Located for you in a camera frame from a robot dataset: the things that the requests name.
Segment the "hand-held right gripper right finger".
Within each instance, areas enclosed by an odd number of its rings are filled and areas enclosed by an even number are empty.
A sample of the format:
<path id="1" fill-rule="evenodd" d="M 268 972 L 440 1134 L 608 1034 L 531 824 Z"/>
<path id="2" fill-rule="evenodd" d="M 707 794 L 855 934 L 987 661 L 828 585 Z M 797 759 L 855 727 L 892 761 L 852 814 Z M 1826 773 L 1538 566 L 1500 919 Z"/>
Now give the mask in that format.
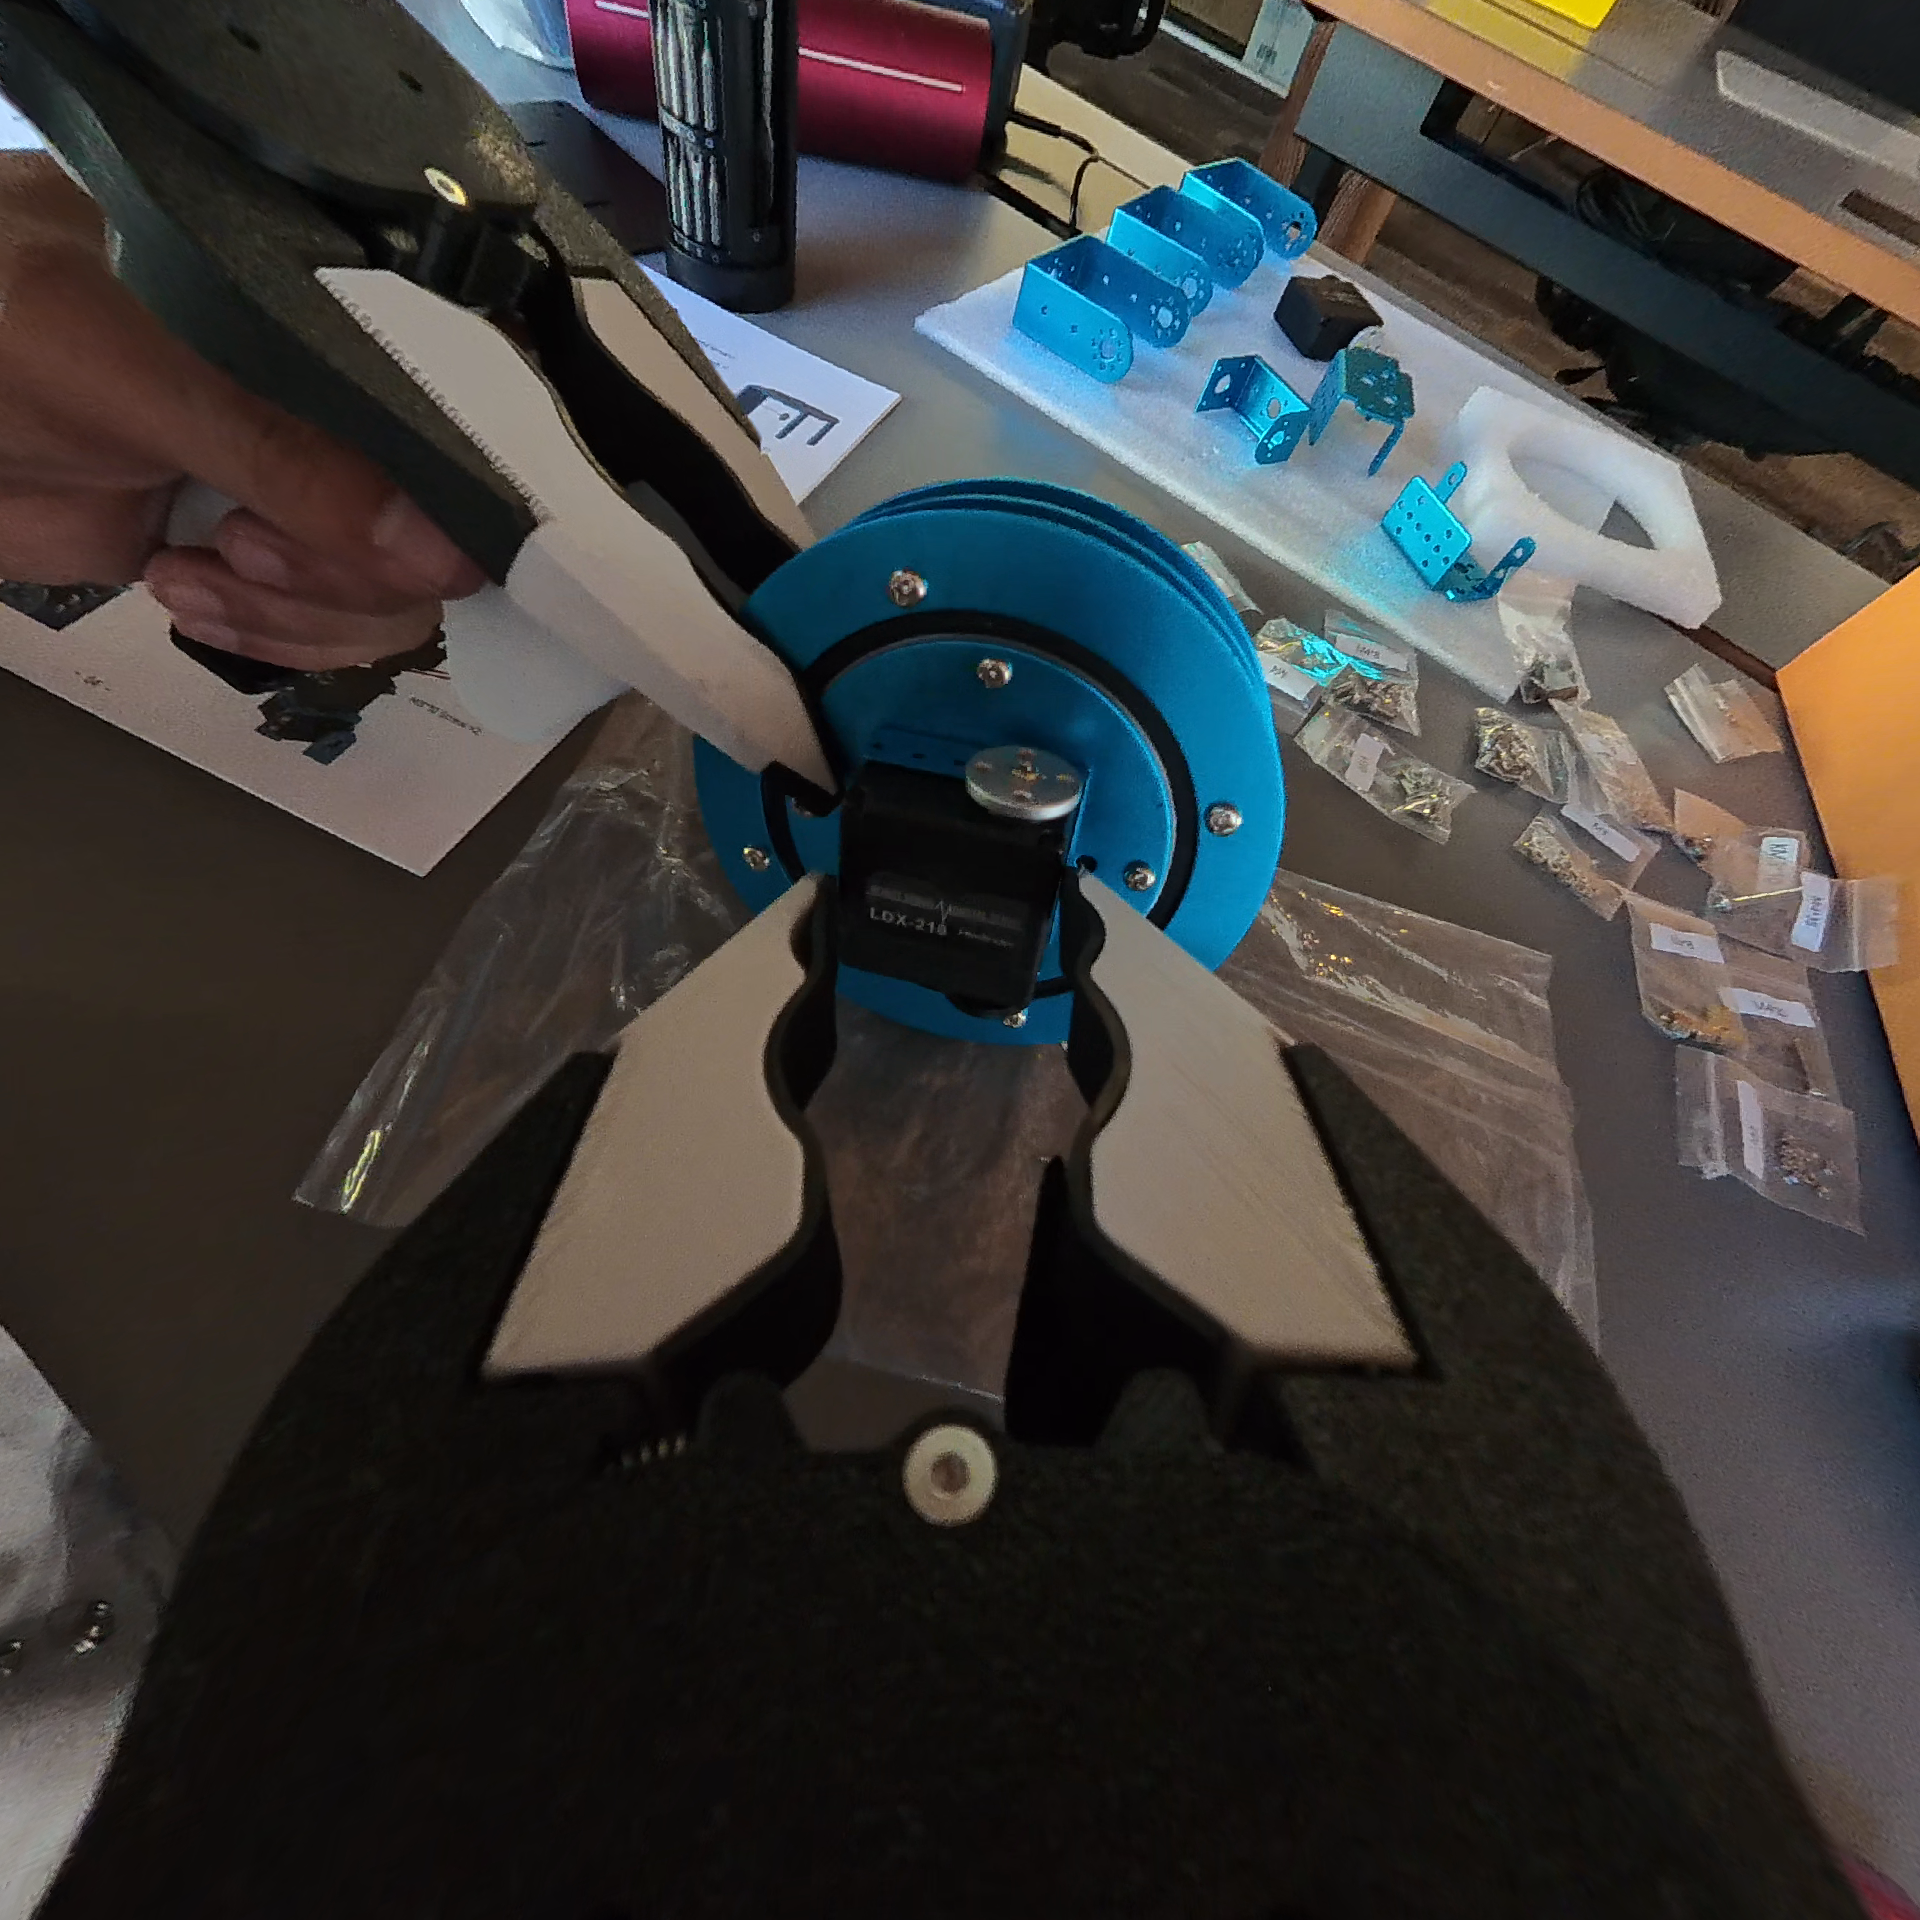
<path id="1" fill-rule="evenodd" d="M 1137 1378 L 1175 1371 L 1222 1448 L 1294 1448 L 1280 1371 L 1418 1352 L 1284 1041 L 1092 875 L 1060 934 L 1086 1116 L 1041 1175 L 1002 1427 L 1092 1448 Z"/>

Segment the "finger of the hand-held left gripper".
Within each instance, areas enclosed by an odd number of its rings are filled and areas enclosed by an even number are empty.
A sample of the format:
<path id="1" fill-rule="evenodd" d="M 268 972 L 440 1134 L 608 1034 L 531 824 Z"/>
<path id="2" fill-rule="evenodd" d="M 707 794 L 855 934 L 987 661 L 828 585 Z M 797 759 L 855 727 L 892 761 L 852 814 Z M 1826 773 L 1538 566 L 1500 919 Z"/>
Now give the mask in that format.
<path id="1" fill-rule="evenodd" d="M 551 742 L 633 690 L 741 768 L 837 792 L 795 673 L 625 501 L 507 333 L 388 271 L 316 279 L 535 509 L 503 585 L 445 607 L 450 694 L 486 732 Z"/>
<path id="2" fill-rule="evenodd" d="M 584 451 L 659 505 L 732 605 L 809 547 L 754 429 L 646 276 L 544 276 L 533 351 Z"/>

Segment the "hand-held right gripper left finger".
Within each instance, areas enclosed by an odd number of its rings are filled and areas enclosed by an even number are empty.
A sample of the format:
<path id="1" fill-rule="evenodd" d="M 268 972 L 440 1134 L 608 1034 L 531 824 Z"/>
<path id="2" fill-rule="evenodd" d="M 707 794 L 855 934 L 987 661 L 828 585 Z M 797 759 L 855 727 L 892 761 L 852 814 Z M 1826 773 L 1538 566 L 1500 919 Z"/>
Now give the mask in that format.
<path id="1" fill-rule="evenodd" d="M 657 1436 L 737 1371 L 799 1380 L 844 1306 L 832 1056 L 837 894 L 805 879 L 622 1034 L 483 1376 L 637 1380 Z"/>

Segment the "black servo motor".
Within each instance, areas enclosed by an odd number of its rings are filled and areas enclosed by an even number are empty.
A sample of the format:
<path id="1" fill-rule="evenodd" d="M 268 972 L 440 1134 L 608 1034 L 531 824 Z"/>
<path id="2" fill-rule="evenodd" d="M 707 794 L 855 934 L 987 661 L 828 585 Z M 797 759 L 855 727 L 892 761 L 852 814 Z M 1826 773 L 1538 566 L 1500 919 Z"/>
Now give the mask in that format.
<path id="1" fill-rule="evenodd" d="M 1021 1028 L 1089 776 L 1031 746 L 894 746 L 840 809 L 840 992 L 950 1039 Z"/>

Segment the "blue round turntable base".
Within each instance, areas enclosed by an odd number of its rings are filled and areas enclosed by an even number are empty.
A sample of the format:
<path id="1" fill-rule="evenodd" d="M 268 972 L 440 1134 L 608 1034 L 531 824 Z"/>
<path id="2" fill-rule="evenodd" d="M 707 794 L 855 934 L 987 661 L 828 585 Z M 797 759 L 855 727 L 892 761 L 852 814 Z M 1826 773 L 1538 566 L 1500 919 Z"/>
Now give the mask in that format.
<path id="1" fill-rule="evenodd" d="M 744 624 L 799 679 L 845 792 L 894 746 L 1049 748 L 1089 776 L 1066 875 L 1206 968 L 1250 930 L 1288 824 L 1271 690 L 1229 593 L 1142 519 L 1016 476 L 925 486 L 781 566 Z M 816 809 L 710 746 L 692 768 L 753 919 L 837 879 L 844 801 Z M 1066 1045 L 1068 1019 L 1055 919 L 1030 1023 L 956 1041 Z"/>

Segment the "grey desk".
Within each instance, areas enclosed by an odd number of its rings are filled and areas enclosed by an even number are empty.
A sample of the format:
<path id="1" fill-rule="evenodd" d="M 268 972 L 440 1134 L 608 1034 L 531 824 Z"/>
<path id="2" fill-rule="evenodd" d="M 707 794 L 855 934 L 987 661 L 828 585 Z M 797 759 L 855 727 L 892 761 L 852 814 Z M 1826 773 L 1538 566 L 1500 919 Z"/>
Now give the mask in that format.
<path id="1" fill-rule="evenodd" d="M 384 1233 L 293 1189 L 576 732 L 426 879 L 37 687 L 4 687 L 4 1326 L 188 1549 Z M 1554 953 L 1599 1352 L 1669 1460 L 1845 1853 L 1918 1887 L 1918 1149 L 1870 992 L 1830 979 L 1865 1233 L 1677 1164 L 1673 1047 L 1621 927 L 1421 845 L 1297 759 L 1288 868 Z"/>

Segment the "person's left hand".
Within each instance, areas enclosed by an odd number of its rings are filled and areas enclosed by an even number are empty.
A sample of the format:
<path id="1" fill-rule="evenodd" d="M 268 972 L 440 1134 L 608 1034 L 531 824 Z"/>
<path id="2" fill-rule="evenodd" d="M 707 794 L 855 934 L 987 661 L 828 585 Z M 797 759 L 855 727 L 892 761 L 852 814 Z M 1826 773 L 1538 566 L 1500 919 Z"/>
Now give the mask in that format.
<path id="1" fill-rule="evenodd" d="M 4 577 L 142 582 L 182 637 L 290 670 L 416 649 L 486 585 L 379 466 L 175 339 L 47 154 L 4 154 Z"/>

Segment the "large clear plastic bag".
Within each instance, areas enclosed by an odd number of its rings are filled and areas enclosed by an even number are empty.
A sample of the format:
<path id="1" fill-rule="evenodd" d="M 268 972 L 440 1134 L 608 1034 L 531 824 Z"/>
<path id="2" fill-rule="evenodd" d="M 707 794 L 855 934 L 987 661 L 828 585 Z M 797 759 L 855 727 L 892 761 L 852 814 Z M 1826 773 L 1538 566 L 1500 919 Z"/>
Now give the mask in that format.
<path id="1" fill-rule="evenodd" d="M 416 1223 L 559 1064 L 617 1041 L 744 921 L 698 821 L 692 737 L 617 703 L 454 930 L 297 1203 Z M 1546 953 L 1291 872 L 1224 968 L 1280 1039 L 1322 1045 L 1455 1180 L 1593 1345 L 1593 1219 L 1547 977 Z M 947 1041 L 844 998 L 809 1107 L 845 1278 L 831 1355 L 996 1396 L 1039 1182 L 1082 1110 L 1060 1045 Z"/>

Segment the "black ribbed cylinder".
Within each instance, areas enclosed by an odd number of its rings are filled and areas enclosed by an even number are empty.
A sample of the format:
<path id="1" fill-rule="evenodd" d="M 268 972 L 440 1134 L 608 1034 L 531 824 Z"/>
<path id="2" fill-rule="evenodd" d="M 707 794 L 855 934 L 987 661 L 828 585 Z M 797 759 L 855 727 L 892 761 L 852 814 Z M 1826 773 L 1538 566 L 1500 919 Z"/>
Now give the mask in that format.
<path id="1" fill-rule="evenodd" d="M 795 296 L 797 4 L 654 4 L 666 263 L 698 296 L 772 314 Z"/>

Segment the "white assembly booklet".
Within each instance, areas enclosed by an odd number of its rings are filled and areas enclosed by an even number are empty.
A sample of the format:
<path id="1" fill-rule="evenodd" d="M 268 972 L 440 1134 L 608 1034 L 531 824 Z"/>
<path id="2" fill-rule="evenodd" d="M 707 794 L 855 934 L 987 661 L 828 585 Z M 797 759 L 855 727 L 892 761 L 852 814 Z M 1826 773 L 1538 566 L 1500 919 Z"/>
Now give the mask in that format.
<path id="1" fill-rule="evenodd" d="M 723 309 L 646 264 L 808 501 L 900 391 Z M 145 589 L 4 589 L 4 670 L 216 782 L 429 875 L 548 752 L 489 732 L 438 647 L 339 676 L 268 676 L 182 652 Z"/>

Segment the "red metal cylinder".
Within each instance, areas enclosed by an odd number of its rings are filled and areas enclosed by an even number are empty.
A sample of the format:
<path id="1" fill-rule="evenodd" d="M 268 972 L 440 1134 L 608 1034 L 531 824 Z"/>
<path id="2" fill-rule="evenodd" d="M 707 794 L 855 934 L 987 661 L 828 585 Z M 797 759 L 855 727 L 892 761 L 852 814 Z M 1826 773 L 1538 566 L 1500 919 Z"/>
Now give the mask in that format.
<path id="1" fill-rule="evenodd" d="M 748 134 L 809 158 L 966 179 L 1002 141 L 1031 4 L 564 4 L 588 104 L 726 154 L 795 38 L 797 102 Z"/>

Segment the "white foam sheet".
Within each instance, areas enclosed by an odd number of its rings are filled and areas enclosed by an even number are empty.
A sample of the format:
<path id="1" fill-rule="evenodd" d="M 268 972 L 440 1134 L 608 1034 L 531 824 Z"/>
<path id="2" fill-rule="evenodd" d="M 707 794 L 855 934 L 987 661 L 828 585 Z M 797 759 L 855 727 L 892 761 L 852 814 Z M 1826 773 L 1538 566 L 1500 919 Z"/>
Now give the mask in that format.
<path id="1" fill-rule="evenodd" d="M 1019 269 L 925 309 L 918 333 L 1089 442 L 1137 486 L 1166 492 L 1175 504 L 1168 533 L 1211 540 L 1267 610 L 1351 610 L 1447 663 L 1481 694 L 1506 698 L 1522 673 L 1517 637 L 1571 637 L 1575 589 L 1530 563 L 1497 600 L 1455 605 L 1421 585 L 1381 533 L 1381 515 L 1410 476 L 1442 476 L 1451 466 L 1442 439 L 1475 389 L 1520 398 L 1547 391 L 1360 269 L 1310 251 L 1304 276 L 1357 280 L 1385 320 L 1361 344 L 1394 356 L 1415 378 L 1415 420 L 1378 473 L 1370 466 L 1385 424 L 1370 424 L 1351 404 L 1338 407 L 1320 445 L 1301 445 L 1288 465 L 1257 465 L 1255 439 L 1231 411 L 1196 411 L 1216 358 L 1250 351 L 1301 395 L 1316 389 L 1320 367 L 1301 358 L 1275 326 L 1288 280 L 1275 257 L 1240 288 L 1218 292 L 1175 351 L 1142 344 L 1115 386 L 1016 331 Z"/>

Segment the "group of small screw bags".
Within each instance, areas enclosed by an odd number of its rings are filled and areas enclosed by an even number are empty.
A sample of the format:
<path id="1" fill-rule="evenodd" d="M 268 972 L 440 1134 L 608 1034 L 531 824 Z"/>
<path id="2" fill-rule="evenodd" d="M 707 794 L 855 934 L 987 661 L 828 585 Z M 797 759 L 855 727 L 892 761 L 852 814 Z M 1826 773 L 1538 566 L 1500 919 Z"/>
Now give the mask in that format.
<path id="1" fill-rule="evenodd" d="M 1669 801 L 1634 737 L 1588 698 L 1571 639 L 1508 617 L 1520 703 L 1475 709 L 1473 770 L 1530 798 L 1517 862 L 1596 921 L 1622 921 L 1641 1011 L 1677 1056 L 1677 1152 L 1804 1219 L 1857 1233 L 1857 1116 L 1841 1104 L 1813 972 L 1902 953 L 1902 884 L 1820 868 L 1804 830 L 1753 830 L 1700 794 Z M 1421 663 L 1345 615 L 1255 632 L 1276 732 L 1381 821 L 1447 845 L 1473 782 L 1408 752 Z"/>

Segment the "small black block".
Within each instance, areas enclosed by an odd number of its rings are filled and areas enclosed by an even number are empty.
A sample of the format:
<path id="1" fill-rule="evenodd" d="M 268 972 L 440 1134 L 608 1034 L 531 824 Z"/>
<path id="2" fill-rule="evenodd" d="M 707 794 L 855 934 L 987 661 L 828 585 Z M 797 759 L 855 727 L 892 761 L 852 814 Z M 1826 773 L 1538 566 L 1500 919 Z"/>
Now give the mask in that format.
<path id="1" fill-rule="evenodd" d="M 1338 276 L 1291 276 L 1275 304 L 1275 325 L 1297 356 L 1328 364 L 1375 333 L 1381 314 L 1361 288 Z"/>

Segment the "orange cardboard box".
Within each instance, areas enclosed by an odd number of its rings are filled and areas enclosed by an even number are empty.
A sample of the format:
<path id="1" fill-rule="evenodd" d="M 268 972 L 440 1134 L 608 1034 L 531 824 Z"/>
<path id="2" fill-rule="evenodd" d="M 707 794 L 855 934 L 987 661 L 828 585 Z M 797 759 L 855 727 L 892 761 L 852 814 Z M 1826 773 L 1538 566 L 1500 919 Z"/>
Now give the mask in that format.
<path id="1" fill-rule="evenodd" d="M 1841 879 L 1902 882 L 1902 956 L 1867 972 L 1918 1121 L 1918 571 L 1777 670 Z"/>

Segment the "person's white shirt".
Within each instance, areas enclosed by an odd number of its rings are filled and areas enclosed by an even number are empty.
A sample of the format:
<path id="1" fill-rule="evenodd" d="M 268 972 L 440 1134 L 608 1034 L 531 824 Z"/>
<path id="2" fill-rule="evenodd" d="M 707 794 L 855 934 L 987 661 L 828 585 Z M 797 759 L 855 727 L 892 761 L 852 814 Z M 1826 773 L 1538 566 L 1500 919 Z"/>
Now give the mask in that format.
<path id="1" fill-rule="evenodd" d="M 4 1918 L 29 1918 L 116 1756 L 176 1553 L 4 1335 Z"/>

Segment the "wood-edged table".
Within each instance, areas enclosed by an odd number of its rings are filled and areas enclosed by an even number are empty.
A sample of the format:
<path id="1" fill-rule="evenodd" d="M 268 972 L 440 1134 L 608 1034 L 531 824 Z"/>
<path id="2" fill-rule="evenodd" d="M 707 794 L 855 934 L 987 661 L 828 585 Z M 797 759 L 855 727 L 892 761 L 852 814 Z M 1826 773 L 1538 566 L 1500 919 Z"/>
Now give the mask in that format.
<path id="1" fill-rule="evenodd" d="M 1310 11 L 1918 325 L 1913 118 L 1767 76 L 1685 4 L 1616 4 L 1578 38 L 1475 4 Z"/>

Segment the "blue U-shaped bracket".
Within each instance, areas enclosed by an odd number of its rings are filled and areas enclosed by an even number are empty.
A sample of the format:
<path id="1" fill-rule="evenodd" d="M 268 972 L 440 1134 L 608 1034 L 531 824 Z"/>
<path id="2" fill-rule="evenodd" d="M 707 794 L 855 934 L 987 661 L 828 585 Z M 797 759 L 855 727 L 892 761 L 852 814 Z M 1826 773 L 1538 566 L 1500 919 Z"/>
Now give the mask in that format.
<path id="1" fill-rule="evenodd" d="M 1192 314 L 1216 292 L 1234 292 L 1263 257 L 1263 228 L 1234 206 L 1211 206 L 1173 188 L 1153 188 L 1116 206 L 1108 246 L 1173 285 Z"/>
<path id="2" fill-rule="evenodd" d="M 1190 166 L 1184 193 L 1216 213 L 1257 222 L 1263 247 L 1288 263 L 1304 257 L 1316 242 L 1316 209 L 1245 158 Z"/>
<path id="3" fill-rule="evenodd" d="M 1014 326 L 1073 370 L 1120 382 L 1137 345 L 1173 351 L 1211 302 L 1199 256 L 1173 246 L 1173 279 L 1102 234 L 1077 234 L 1021 271 Z"/>

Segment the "small blue angled bracket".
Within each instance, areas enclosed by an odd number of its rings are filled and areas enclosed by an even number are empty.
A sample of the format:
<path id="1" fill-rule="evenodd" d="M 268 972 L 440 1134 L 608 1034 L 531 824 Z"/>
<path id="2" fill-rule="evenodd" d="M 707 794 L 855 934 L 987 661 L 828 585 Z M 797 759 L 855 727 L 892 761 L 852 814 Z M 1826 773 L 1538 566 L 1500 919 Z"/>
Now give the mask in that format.
<path id="1" fill-rule="evenodd" d="M 1257 353 L 1216 358 L 1196 416 L 1234 418 L 1257 466 L 1284 466 L 1310 439 L 1310 398 Z"/>
<path id="2" fill-rule="evenodd" d="M 1415 378 L 1390 353 L 1361 345 L 1335 351 L 1310 398 L 1310 445 L 1322 442 L 1343 404 L 1351 404 L 1361 420 L 1385 429 L 1385 442 L 1370 462 L 1370 476 L 1378 476 L 1415 420 Z"/>

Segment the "blue perforated bracket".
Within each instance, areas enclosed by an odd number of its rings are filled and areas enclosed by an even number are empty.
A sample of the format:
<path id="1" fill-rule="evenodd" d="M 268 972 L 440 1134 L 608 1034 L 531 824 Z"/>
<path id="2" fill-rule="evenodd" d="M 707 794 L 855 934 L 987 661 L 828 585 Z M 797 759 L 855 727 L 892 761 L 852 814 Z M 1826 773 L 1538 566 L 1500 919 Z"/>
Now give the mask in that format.
<path id="1" fill-rule="evenodd" d="M 1473 536 L 1455 514 L 1455 492 L 1466 476 L 1466 462 L 1451 465 L 1438 485 L 1410 476 L 1385 509 L 1381 533 L 1432 591 L 1455 605 L 1486 605 L 1535 558 L 1538 543 L 1520 540 L 1492 570 L 1475 566 Z"/>

